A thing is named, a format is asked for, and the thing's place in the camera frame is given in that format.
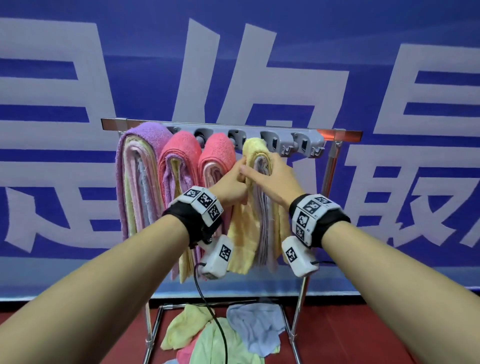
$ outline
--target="wrist strap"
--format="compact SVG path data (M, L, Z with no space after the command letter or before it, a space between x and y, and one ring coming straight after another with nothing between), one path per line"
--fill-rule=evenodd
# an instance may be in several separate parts
M209 244L212 235L222 224L223 207L208 189L194 186L174 199L164 211L164 215L178 218L188 231L190 248L200 240Z
M340 205L321 194L304 194L288 209L292 232L307 247L321 247L322 238L330 226L339 221L350 222Z

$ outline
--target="forearm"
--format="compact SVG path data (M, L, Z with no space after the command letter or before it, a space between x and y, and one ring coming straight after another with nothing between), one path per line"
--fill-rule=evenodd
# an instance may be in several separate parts
M84 264L0 326L0 363L99 363L188 241L167 215Z
M480 300L346 222L322 246L378 316L425 363L477 363Z

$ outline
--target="purple towel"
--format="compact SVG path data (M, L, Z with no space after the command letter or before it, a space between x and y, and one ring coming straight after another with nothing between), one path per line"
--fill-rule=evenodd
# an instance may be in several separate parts
M128 225L127 225L127 216L125 212L125 196L124 196L124 187L123 187L123 175L124 175L124 165L123 165L123 148L125 144L125 138L128 135L136 135L144 139L153 149L155 157L158 161L160 154L162 153L163 147L172 137L172 133L159 122L144 122L139 126L132 128L126 131L120 138L117 154L115 156L115 163L117 166L117 200L119 203L120 210L120 221L121 229L123 234L123 239L127 239L128 234Z

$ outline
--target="hand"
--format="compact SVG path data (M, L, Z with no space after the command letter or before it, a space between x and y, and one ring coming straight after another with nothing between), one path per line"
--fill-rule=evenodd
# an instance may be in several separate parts
M246 157L238 160L225 176L209 188L224 209L238 203L247 204L247 185L245 184L245 178L240 174L240 167L245 164L246 160Z
M300 187L293 169L286 165L278 153L272 153L271 160L273 167L270 176L245 165L240 166L240 172L259 185L268 197L288 211L291 203L305 194L305 191Z

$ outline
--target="white tracking device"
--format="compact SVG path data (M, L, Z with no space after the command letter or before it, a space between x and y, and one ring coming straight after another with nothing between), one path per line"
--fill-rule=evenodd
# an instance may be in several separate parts
M282 250L287 256L293 274L303 278L313 274L319 268L315 255L296 236L289 236L282 242Z
M205 254L198 266L198 272L207 279L219 279L225 276L228 262L233 253L233 241L226 235L212 238L210 244L198 242Z

